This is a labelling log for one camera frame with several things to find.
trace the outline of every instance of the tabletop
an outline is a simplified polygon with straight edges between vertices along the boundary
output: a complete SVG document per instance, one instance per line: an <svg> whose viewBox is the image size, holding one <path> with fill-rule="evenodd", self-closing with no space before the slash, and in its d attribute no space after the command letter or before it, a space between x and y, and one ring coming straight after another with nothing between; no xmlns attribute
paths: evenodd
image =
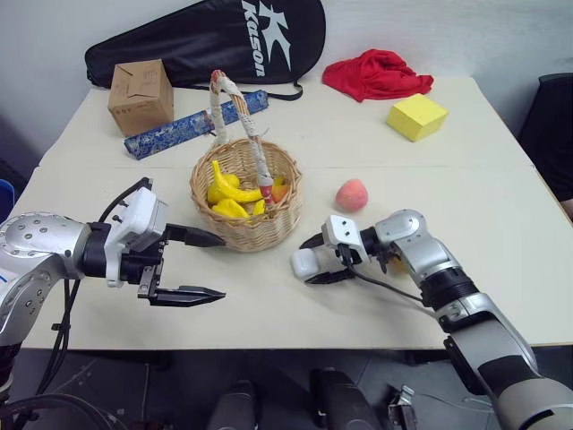
<svg viewBox="0 0 573 430"><path fill-rule="evenodd" d="M431 233L527 341L573 342L573 228L532 167L307 167L303 173L303 215L275 248L256 254L178 243L166 248L163 287L203 286L226 298L191 308L152 307L137 298L136 286L115 289L103 279L85 279L70 348L441 348L445 335L432 314L407 298L356 280L309 286L292 274L290 254L336 213L333 196L351 177L360 177L370 193L355 215L361 228L398 209L421 211ZM92 221L143 175L154 179L154 192L169 204L168 221L202 227L185 167L44 166L14 213L53 211ZM376 263L359 270L416 294L405 273L384 277ZM62 311L60 282L24 345L51 347L50 326Z"/></svg>
<svg viewBox="0 0 573 430"><path fill-rule="evenodd" d="M436 77L428 97L447 108L449 116L439 133L420 142L408 141L385 124L396 100L357 103L315 77L301 84L301 99L270 99L267 109L252 116L264 139L286 149L301 168L531 165L472 78ZM292 85L263 89L293 92ZM207 134L138 161L127 153L107 111L108 95L107 90L90 91L41 167L191 168L213 141ZM174 100L176 117L209 107L207 91L175 89ZM229 135L238 139L244 130L234 123Z"/></svg>

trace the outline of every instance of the red cloth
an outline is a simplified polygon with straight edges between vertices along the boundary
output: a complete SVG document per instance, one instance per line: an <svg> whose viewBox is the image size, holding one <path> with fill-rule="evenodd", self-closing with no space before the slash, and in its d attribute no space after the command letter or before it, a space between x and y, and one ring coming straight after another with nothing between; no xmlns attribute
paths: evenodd
<svg viewBox="0 0 573 430"><path fill-rule="evenodd" d="M433 78L428 74L416 76L392 51L370 49L357 58L329 65L322 82L362 102L425 94L432 89Z"/></svg>

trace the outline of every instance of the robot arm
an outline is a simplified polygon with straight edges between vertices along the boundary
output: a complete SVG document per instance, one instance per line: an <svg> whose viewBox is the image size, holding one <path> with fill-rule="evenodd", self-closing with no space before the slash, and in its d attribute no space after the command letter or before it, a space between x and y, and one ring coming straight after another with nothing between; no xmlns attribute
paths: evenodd
<svg viewBox="0 0 573 430"><path fill-rule="evenodd" d="M167 205L145 185L119 205L123 210L111 224L31 212L0 225L0 401L21 343L61 279L91 276L105 278L110 287L140 284L138 297L151 305L192 306L225 296L202 287L159 287L169 240L204 247L224 245L220 237L168 224Z"/></svg>
<svg viewBox="0 0 573 430"><path fill-rule="evenodd" d="M336 249L346 267L370 257L383 270L392 257L403 262L422 291L423 304L433 308L449 334L444 345L460 378L470 392L492 399L503 428L571 428L573 392L538 373L532 349L448 248L428 233L421 213L398 211L363 231L351 219L331 216L322 234L302 248L322 244ZM349 277L347 270L322 273L311 282Z"/></svg>

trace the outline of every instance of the cardboard box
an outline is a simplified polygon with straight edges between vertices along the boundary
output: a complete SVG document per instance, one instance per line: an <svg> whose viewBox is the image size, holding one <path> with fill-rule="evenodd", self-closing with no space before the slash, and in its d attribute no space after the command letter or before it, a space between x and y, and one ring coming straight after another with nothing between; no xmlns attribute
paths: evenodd
<svg viewBox="0 0 573 430"><path fill-rule="evenodd" d="M125 136L173 121L173 88L161 60L117 64L107 108Z"/></svg>

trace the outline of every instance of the floor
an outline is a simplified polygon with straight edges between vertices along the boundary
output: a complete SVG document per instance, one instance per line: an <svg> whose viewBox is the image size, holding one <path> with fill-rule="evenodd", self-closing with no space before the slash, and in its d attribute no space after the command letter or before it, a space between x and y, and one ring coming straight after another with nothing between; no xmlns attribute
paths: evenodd
<svg viewBox="0 0 573 430"><path fill-rule="evenodd" d="M540 369L573 387L573 348L538 348ZM464 428L495 430L486 398L469 394L448 361L412 365L411 355L379 350L213 350L175 351L154 357L101 357L70 353L50 391L74 394L120 419L128 428L141 420L146 366L150 366L147 417L175 429L202 429L218 396L238 379L256 384L261 397L260 430L312 430L308 374L327 366L344 371L373 405L384 428L393 428L386 405L391 387L415 390L419 430ZM30 396L47 362L48 351L25 349L14 368L12 399ZM90 428L67 410L45 411L26 427L33 430Z"/></svg>

